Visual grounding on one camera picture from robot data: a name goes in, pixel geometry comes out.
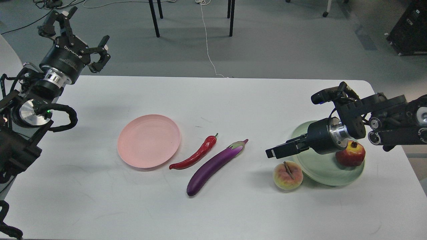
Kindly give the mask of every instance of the eggplant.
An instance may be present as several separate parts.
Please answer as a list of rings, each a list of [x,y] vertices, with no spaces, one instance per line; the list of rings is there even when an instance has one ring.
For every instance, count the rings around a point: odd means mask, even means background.
[[[232,143],[222,152],[209,159],[203,164],[191,177],[187,186],[188,196],[194,196],[200,191],[208,179],[216,173],[221,167],[227,164],[231,159],[237,157],[243,149],[248,139]]]

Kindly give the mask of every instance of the plastic plate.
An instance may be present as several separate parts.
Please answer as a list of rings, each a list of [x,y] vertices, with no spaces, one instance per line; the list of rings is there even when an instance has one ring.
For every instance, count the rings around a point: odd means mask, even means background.
[[[128,123],[119,135],[117,150],[127,164],[139,168],[156,167],[178,150],[181,133],[170,118],[152,114]]]
[[[298,126],[292,138],[307,133],[308,126],[314,121]],[[345,167],[335,159],[335,153],[321,155],[313,149],[292,156],[293,160],[301,166],[302,171],[316,182],[329,186],[342,186],[355,181],[363,172],[365,161],[357,167]]]

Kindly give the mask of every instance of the gray floor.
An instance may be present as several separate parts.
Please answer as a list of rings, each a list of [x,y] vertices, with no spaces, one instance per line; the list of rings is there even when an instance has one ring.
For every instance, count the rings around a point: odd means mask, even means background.
[[[111,2],[90,0],[85,5]],[[389,98],[404,94],[414,100],[427,93],[427,56],[398,56],[384,35],[409,2],[333,0],[323,18],[327,0],[237,0],[230,38],[227,0],[212,0],[203,6],[209,55],[217,73],[225,77],[365,80]],[[111,37],[112,58],[101,75],[215,77],[201,7],[194,0],[162,4],[160,38],[155,36],[147,3],[77,6],[71,19],[74,34],[91,47],[103,35]],[[30,1],[0,0],[0,32],[46,13]],[[38,36],[40,24],[2,35],[22,61],[38,64],[52,45]],[[82,74],[91,73],[86,68]],[[415,171],[427,172],[424,160]]]

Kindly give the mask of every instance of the pink plate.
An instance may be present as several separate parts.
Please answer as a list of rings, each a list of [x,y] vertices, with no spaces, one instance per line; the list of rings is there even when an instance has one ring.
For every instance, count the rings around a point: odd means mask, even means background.
[[[181,142],[178,126],[162,115],[145,115],[128,123],[119,135],[117,150],[127,164],[158,166],[171,158]]]

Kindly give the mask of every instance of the fake vegetable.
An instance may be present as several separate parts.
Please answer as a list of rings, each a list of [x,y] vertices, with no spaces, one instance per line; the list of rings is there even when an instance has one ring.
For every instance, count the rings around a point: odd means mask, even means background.
[[[188,183],[188,196],[194,196],[196,193],[198,193],[214,173],[216,173],[221,167],[223,167],[231,159],[239,155],[243,151],[243,149],[245,149],[245,144],[247,142],[248,139],[232,143],[222,152],[218,153],[205,164],[203,164],[196,171],[196,173],[194,173],[194,175],[190,179],[190,182]]]
[[[196,162],[203,158],[212,149],[212,147],[216,143],[217,136],[218,134],[216,134],[215,136],[207,137],[205,139],[205,142],[200,146],[197,152],[195,152],[193,155],[191,155],[191,157],[185,159],[182,162],[171,164],[169,166],[169,169],[185,169],[196,164]]]

